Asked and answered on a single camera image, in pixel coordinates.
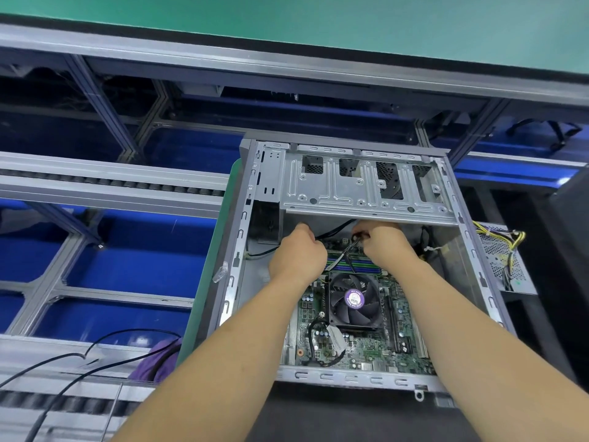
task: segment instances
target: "hand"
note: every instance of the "hand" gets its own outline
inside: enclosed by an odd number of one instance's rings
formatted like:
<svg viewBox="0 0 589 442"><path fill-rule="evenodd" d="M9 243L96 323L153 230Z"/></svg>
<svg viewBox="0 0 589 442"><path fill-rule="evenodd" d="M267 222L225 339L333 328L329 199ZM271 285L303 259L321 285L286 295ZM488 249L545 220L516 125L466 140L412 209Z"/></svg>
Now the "hand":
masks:
<svg viewBox="0 0 589 442"><path fill-rule="evenodd" d="M395 273L402 269L401 263L415 258L419 260L407 237L392 222L375 222L373 220L361 220L352 229L352 234L364 234L364 253L372 262L387 271Z"/></svg>
<svg viewBox="0 0 589 442"><path fill-rule="evenodd" d="M284 237L268 265L270 279L298 282L302 288L315 281L328 261L325 246L315 240L305 223L299 223L291 235Z"/></svg>

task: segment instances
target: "forearm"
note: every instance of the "forearm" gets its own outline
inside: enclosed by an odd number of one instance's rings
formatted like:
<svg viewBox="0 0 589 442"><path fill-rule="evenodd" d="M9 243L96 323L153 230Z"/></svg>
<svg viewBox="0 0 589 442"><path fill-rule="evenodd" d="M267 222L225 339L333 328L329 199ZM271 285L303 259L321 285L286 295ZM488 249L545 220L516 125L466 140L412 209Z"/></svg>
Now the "forearm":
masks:
<svg viewBox="0 0 589 442"><path fill-rule="evenodd" d="M271 281L148 397L113 441L245 439L276 378L304 289Z"/></svg>
<svg viewBox="0 0 589 442"><path fill-rule="evenodd" d="M589 440L587 394L428 264L396 263L438 376L484 440Z"/></svg>

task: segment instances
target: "purple and white label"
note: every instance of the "purple and white label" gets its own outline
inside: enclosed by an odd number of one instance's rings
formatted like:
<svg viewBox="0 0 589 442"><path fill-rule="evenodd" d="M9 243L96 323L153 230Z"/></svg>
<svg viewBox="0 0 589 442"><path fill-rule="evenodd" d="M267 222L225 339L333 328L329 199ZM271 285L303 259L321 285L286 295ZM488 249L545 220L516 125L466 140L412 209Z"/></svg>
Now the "purple and white label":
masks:
<svg viewBox="0 0 589 442"><path fill-rule="evenodd" d="M364 295L360 290L356 290L355 288L349 289L344 299L350 309L359 309L364 305Z"/></svg>

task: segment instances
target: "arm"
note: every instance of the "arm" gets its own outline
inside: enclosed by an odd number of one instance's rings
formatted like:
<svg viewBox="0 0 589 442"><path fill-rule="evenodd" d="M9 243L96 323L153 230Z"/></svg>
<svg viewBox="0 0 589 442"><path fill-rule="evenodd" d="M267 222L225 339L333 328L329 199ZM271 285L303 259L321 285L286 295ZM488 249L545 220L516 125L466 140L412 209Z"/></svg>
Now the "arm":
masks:
<svg viewBox="0 0 589 442"><path fill-rule="evenodd" d="M269 264L268 285L137 408L113 442L243 441L276 378L294 307L326 262L323 244L298 224Z"/></svg>
<svg viewBox="0 0 589 442"><path fill-rule="evenodd" d="M483 440L589 440L589 395L419 259L397 225L357 231L401 284L438 376Z"/></svg>

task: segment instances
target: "black fan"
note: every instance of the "black fan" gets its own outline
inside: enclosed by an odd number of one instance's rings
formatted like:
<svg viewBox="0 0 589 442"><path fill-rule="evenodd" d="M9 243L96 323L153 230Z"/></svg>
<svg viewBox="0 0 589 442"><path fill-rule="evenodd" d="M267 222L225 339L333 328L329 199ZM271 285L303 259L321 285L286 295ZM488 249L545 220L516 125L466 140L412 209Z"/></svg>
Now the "black fan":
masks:
<svg viewBox="0 0 589 442"><path fill-rule="evenodd" d="M340 273L329 282L329 321L338 327L372 330L382 326L375 282L360 274Z"/></svg>

